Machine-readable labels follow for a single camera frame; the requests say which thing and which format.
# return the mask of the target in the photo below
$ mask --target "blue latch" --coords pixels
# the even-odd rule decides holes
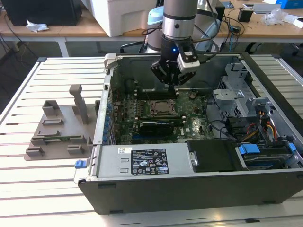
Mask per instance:
[[[239,147],[239,151],[242,155],[245,154],[260,154],[261,151],[259,150],[256,144],[242,144]]]
[[[295,147],[295,145],[293,143],[289,143],[288,146],[293,154],[297,151],[297,148]]]
[[[84,160],[76,161],[75,168],[76,169],[85,169],[86,168],[86,161],[84,161]]]

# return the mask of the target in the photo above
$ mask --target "white box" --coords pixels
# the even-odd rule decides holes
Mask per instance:
[[[299,28],[303,28],[303,17],[299,17],[294,21],[293,25],[296,25]]]
[[[148,13],[157,0],[82,0],[106,34],[122,35],[136,29],[146,29]]]

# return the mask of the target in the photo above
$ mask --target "computer case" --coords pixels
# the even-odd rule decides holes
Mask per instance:
[[[81,0],[2,0],[14,26],[36,24],[76,26],[81,17]]]

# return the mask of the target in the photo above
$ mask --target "robotic arm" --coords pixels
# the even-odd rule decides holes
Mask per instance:
[[[165,0],[160,60],[151,66],[156,77],[174,89],[195,76],[200,66],[191,35],[198,0]]]

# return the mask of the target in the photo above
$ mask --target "warning label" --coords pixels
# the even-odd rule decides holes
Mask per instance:
[[[166,150],[132,150],[132,175],[169,174]]]

